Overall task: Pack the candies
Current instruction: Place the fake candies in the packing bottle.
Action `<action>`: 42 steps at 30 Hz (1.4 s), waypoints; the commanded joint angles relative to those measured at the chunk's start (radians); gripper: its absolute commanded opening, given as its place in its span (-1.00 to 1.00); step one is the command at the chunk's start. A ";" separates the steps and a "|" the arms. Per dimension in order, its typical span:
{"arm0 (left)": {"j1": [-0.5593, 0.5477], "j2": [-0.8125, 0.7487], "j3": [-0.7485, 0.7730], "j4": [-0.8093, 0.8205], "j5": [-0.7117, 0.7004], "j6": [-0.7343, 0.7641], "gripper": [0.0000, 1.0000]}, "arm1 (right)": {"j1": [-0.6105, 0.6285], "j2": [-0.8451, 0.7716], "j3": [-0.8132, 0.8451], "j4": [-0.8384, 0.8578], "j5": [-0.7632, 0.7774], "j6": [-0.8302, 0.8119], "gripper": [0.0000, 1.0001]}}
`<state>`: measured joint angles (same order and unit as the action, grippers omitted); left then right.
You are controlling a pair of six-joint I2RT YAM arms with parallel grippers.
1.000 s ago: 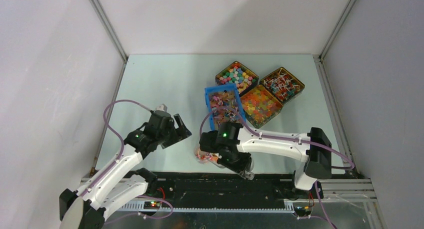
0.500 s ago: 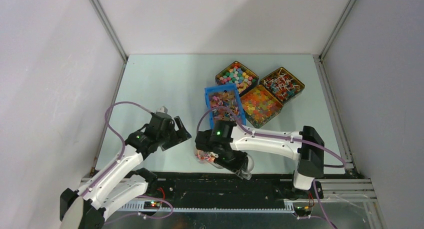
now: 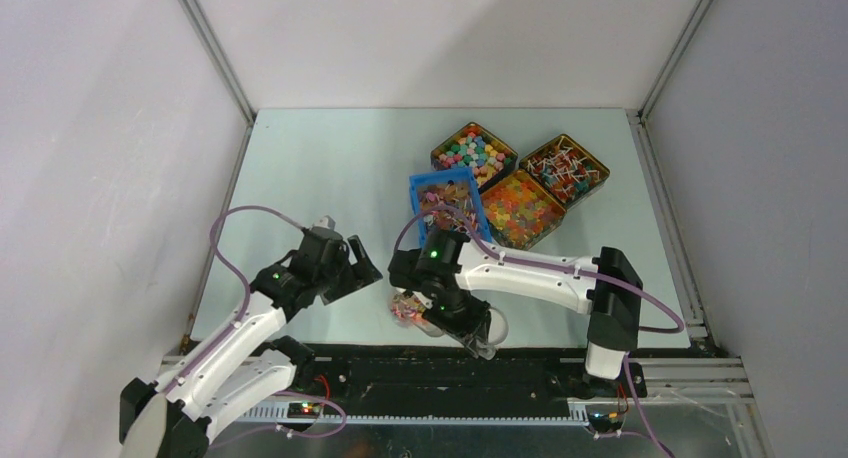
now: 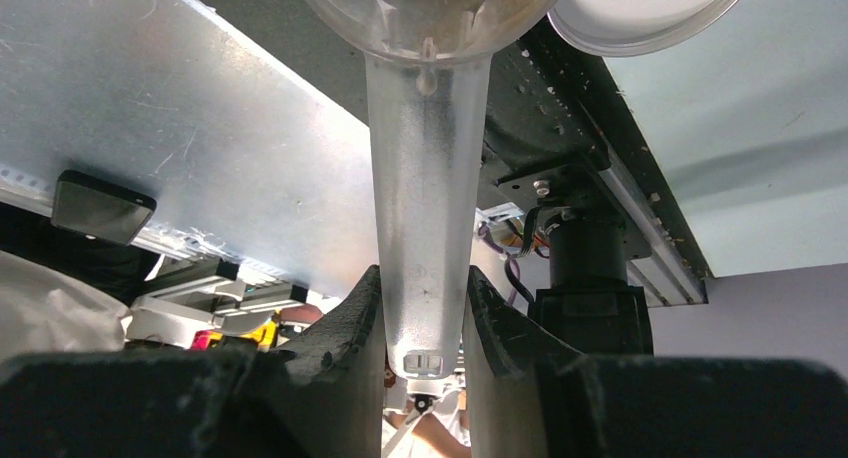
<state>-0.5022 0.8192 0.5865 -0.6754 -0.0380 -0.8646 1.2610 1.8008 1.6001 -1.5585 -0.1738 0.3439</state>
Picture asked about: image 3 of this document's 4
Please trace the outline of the clear plastic jar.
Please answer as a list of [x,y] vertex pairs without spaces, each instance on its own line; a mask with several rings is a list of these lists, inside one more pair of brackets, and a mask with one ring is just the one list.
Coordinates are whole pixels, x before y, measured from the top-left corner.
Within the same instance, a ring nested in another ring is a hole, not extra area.
[[409,292],[396,291],[388,300],[388,308],[395,322],[402,327],[414,327],[425,335],[438,338],[444,332],[424,318],[428,308]]

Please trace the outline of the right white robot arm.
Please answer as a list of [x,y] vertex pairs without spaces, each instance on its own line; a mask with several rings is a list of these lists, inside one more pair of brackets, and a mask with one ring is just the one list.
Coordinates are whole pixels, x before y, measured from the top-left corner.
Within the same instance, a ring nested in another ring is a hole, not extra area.
[[424,320],[484,359],[495,353],[491,306],[475,297],[477,291],[541,300],[588,316],[581,380],[596,396],[620,385],[624,357],[638,347],[643,282],[616,248],[558,257],[438,230],[422,247],[394,252],[389,281],[424,305]]

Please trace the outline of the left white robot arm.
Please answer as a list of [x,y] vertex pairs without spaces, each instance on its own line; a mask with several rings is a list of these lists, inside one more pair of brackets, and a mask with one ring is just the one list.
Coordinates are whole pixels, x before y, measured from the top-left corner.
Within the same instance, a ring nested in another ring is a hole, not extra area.
[[290,336],[272,335],[316,299],[329,305],[381,278],[358,236],[304,230],[299,247],[257,273],[245,301],[212,336],[154,381],[135,378],[125,386],[122,456],[202,457],[265,398],[311,390],[314,352]]

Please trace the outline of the blue plastic candy bin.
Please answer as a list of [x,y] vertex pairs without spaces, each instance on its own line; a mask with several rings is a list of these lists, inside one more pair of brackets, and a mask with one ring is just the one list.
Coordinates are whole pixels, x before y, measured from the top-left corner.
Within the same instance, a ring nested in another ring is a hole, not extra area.
[[408,178],[413,214],[423,212],[416,222],[423,245],[434,229],[468,232],[493,240],[476,180],[468,168],[412,175]]

